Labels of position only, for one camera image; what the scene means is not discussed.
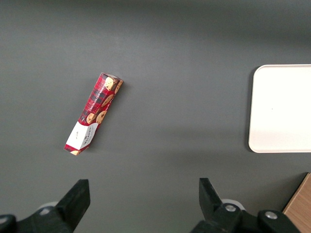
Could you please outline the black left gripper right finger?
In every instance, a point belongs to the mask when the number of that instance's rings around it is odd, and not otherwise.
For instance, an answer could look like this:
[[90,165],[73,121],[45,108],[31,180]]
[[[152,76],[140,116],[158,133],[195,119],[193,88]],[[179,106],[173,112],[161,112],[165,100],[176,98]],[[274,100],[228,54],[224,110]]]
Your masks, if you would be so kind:
[[218,196],[208,178],[199,179],[199,203],[204,216],[193,233],[298,233],[300,230],[280,211],[262,210],[253,216]]

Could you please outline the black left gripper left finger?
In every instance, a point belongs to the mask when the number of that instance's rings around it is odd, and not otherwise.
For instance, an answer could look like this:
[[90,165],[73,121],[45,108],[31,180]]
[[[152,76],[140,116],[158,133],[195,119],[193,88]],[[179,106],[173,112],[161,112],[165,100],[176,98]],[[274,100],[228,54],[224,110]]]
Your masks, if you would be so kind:
[[72,233],[90,205],[89,181],[80,179],[55,206],[38,209],[18,221],[15,215],[0,216],[2,233]]

